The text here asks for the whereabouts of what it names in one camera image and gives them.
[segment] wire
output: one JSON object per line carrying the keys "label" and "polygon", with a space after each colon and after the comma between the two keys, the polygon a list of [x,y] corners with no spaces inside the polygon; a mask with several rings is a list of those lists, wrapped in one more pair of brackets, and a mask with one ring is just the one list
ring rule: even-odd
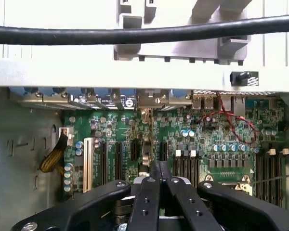
{"label": "wire", "polygon": [[[221,98],[220,93],[217,92],[216,95],[217,95],[217,98],[218,98],[218,100],[219,100],[219,102],[220,102],[220,104],[221,104],[222,111],[212,112],[212,113],[209,114],[209,115],[204,115],[202,118],[200,118],[200,119],[197,121],[197,123],[200,123],[200,122],[201,122],[204,118],[206,118],[206,117],[211,117],[211,116],[213,116],[213,115],[223,114],[223,115],[225,115],[225,117],[226,117],[226,119],[227,119],[227,122],[229,123],[230,130],[231,130],[232,133],[235,135],[235,137],[237,138],[237,140],[239,140],[240,142],[245,143],[245,144],[252,144],[252,143],[256,142],[256,140],[257,140],[257,131],[256,131],[254,125],[253,125],[251,122],[247,121],[247,120],[246,120],[244,117],[242,117],[242,116],[236,116],[236,115],[233,114],[233,113],[227,112],[226,109],[225,109],[225,106],[224,106],[224,104],[223,104],[223,101],[222,101],[222,98]],[[232,123],[232,121],[231,121],[231,116],[232,116],[232,117],[235,117],[236,120],[244,121],[245,123],[247,123],[247,124],[251,127],[251,129],[252,129],[252,131],[253,131],[253,133],[254,133],[254,140],[253,140],[253,141],[251,141],[251,142],[245,141],[245,140],[243,140],[243,138],[241,138],[241,137],[237,134],[236,128],[235,128],[235,126],[233,125],[233,123]]]}
{"label": "wire", "polygon": [[70,30],[0,26],[0,44],[137,44],[214,39],[277,32],[289,32],[289,15],[192,26],[147,29]]}
{"label": "wire", "polygon": [[64,174],[64,169],[61,166],[56,167],[56,165],[64,155],[64,151],[67,147],[67,139],[67,136],[61,133],[58,143],[49,153],[49,155],[44,158],[39,167],[43,173],[52,172],[55,168],[57,168],[61,175]]}

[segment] capacitor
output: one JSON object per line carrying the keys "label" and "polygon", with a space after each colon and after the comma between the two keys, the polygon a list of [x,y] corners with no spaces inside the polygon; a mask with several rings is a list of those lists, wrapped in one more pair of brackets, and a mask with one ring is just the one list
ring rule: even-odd
{"label": "capacitor", "polygon": [[194,137],[194,136],[195,136],[195,133],[194,133],[194,131],[190,130],[190,131],[188,132],[188,135],[189,135],[190,137]]}
{"label": "capacitor", "polygon": [[216,144],[212,145],[212,151],[215,151],[215,152],[218,151],[218,146]]}
{"label": "capacitor", "polygon": [[224,144],[222,144],[222,145],[220,146],[220,150],[222,150],[223,152],[226,152],[227,146],[224,145]]}
{"label": "capacitor", "polygon": [[235,151],[236,151],[236,146],[233,145],[233,144],[231,144],[231,145],[229,146],[229,150],[232,151],[232,152],[235,152]]}
{"label": "capacitor", "polygon": [[77,149],[82,148],[82,147],[83,147],[83,142],[78,141],[78,142],[75,144],[75,147],[76,147]]}
{"label": "capacitor", "polygon": [[71,186],[69,186],[69,185],[64,186],[64,191],[65,192],[71,191]]}
{"label": "capacitor", "polygon": [[81,149],[76,149],[75,150],[75,155],[76,156],[81,156],[82,155],[82,150]]}
{"label": "capacitor", "polygon": [[187,137],[188,136],[188,132],[186,130],[182,130],[181,134],[183,137]]}
{"label": "capacitor", "polygon": [[250,149],[253,153],[259,153],[259,148],[251,148]]}
{"label": "capacitor", "polygon": [[71,178],[64,179],[64,184],[67,184],[67,185],[71,184]]}
{"label": "capacitor", "polygon": [[97,129],[97,125],[96,124],[92,124],[91,125],[91,130],[96,130]]}
{"label": "capacitor", "polygon": [[106,118],[105,118],[105,117],[101,117],[100,121],[101,121],[101,123],[103,124],[103,123],[106,122]]}
{"label": "capacitor", "polygon": [[64,177],[65,177],[65,178],[70,178],[71,175],[72,175],[72,173],[71,173],[70,171],[64,173]]}
{"label": "capacitor", "polygon": [[64,170],[65,171],[70,171],[73,167],[73,164],[72,163],[67,163],[65,166],[64,166]]}
{"label": "capacitor", "polygon": [[270,136],[272,134],[272,131],[270,129],[265,130],[265,134],[267,136]]}
{"label": "capacitor", "polygon": [[246,151],[246,146],[243,144],[239,145],[239,150],[245,152]]}

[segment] black cable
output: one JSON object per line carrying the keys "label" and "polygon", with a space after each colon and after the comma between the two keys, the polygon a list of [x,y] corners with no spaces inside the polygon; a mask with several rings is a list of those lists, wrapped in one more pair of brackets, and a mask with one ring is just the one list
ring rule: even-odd
{"label": "black cable", "polygon": [[150,29],[69,30],[0,26],[0,44],[132,44],[213,39],[275,32],[289,32],[289,15]]}

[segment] pcie slot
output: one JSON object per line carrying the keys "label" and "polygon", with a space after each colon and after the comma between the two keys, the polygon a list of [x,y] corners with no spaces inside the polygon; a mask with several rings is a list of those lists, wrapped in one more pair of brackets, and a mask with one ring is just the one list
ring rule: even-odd
{"label": "pcie slot", "polygon": [[159,160],[160,161],[167,160],[167,150],[168,150],[167,142],[161,142],[159,144]]}
{"label": "pcie slot", "polygon": [[93,138],[84,139],[83,152],[83,192],[92,189],[92,169],[93,169]]}
{"label": "pcie slot", "polygon": [[122,180],[122,143],[116,142],[115,149],[115,179]]}
{"label": "pcie slot", "polygon": [[138,153],[139,153],[139,143],[138,141],[135,139],[131,142],[131,160],[135,161],[138,159]]}
{"label": "pcie slot", "polygon": [[106,184],[108,180],[108,155],[107,142],[101,143],[101,185]]}

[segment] yellow cable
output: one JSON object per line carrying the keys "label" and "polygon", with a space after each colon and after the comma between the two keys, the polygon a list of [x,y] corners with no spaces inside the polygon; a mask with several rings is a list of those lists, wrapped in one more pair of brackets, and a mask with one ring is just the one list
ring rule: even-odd
{"label": "yellow cable", "polygon": [[[67,136],[61,134],[58,143],[54,147],[54,149],[49,153],[48,156],[44,158],[40,165],[40,170],[44,173],[52,172],[55,168],[57,163],[60,161],[61,158],[64,156],[64,151],[67,147]],[[62,167],[57,167],[60,174],[64,174],[64,170]]]}

